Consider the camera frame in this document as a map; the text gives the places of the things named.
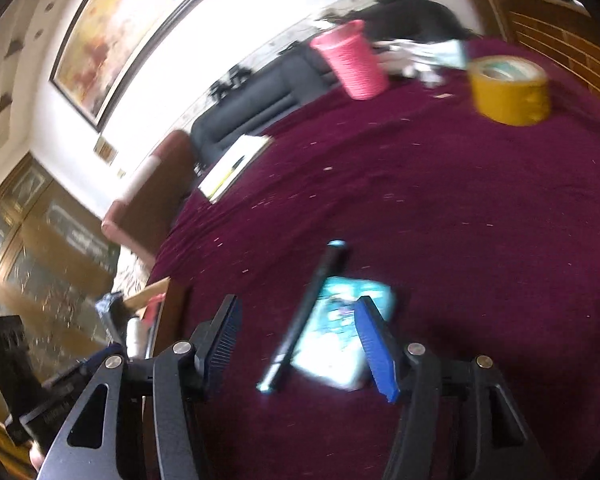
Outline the person's left hand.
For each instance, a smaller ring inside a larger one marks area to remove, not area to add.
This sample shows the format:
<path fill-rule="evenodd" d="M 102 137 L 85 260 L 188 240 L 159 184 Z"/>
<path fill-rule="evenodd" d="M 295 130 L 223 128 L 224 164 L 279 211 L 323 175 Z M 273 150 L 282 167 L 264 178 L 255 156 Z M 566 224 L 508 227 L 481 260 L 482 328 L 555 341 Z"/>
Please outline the person's left hand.
<path fill-rule="evenodd" d="M 42 468 L 42 465 L 45 460 L 45 455 L 42 452 L 40 446 L 34 442 L 29 450 L 29 458 L 31 465 L 36 471 L 39 471 Z"/>

